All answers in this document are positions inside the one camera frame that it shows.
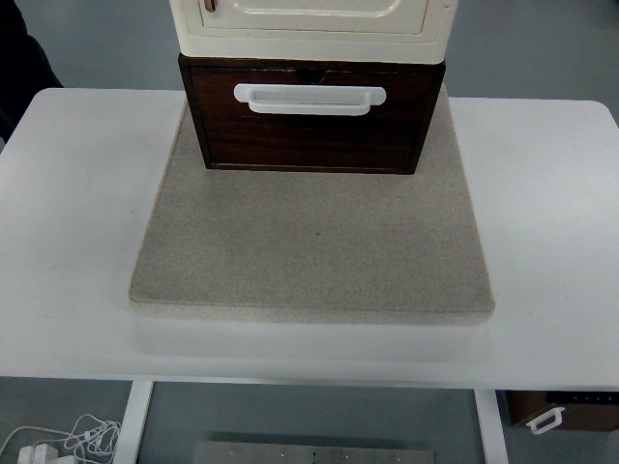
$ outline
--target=metal plate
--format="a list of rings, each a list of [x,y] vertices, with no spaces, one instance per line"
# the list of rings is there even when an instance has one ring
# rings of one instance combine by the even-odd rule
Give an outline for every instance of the metal plate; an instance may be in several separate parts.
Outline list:
[[[197,442],[192,464],[435,464],[434,451]]]

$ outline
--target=wooden drawer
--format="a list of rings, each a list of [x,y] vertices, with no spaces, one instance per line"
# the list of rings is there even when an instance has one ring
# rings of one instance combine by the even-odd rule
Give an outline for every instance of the wooden drawer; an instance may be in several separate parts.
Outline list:
[[[555,407],[563,408],[562,423],[556,428],[566,430],[611,431],[619,428],[619,404],[617,394],[611,393],[612,402],[604,403],[604,392],[592,392],[591,399],[602,402],[587,402],[582,392],[555,391],[507,391],[512,424],[524,426],[527,422]]]
[[[209,168],[413,173],[445,71],[440,65],[179,58]],[[239,83],[382,87],[363,116],[264,114]]]

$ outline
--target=dark wooden box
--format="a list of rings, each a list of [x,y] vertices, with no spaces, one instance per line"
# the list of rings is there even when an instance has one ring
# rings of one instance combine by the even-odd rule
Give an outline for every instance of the dark wooden box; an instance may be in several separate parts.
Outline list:
[[[412,174],[424,147],[445,64],[179,57],[208,168]],[[238,83],[383,87],[363,116],[258,114]]]
[[[617,404],[571,401],[568,392],[561,394],[565,396],[562,399],[553,398],[553,392],[548,391],[506,391],[506,396],[512,425],[515,426],[524,426],[546,411],[560,406],[565,408],[565,411],[562,414],[563,422],[557,429],[607,432],[619,428]],[[583,394],[576,392],[575,396],[582,397]],[[592,399],[600,396],[604,400],[604,393],[601,391],[592,392],[591,396]]]

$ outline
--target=dark clothing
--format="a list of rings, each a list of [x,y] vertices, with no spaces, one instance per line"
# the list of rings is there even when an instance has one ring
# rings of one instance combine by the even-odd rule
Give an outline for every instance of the dark clothing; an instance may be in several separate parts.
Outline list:
[[[62,87],[14,0],[0,0],[0,137],[9,139],[41,90]]]

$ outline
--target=drawer front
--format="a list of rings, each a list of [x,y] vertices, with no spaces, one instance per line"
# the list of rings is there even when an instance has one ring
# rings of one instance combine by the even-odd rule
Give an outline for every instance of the drawer front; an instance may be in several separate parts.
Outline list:
[[[310,171],[413,172],[445,69],[186,57],[179,62],[207,167]],[[378,87],[386,99],[361,116],[258,113],[235,97],[240,83],[302,91]]]
[[[407,168],[419,125],[352,119],[211,116],[204,125],[212,164]]]
[[[208,116],[255,116],[248,105],[234,97],[234,87],[250,84],[305,84],[304,79],[320,79],[316,86],[382,87],[387,99],[373,106],[364,118],[420,120],[432,88],[431,73],[335,72],[318,70],[314,74],[301,70],[222,70],[194,68],[191,71],[200,112]]]

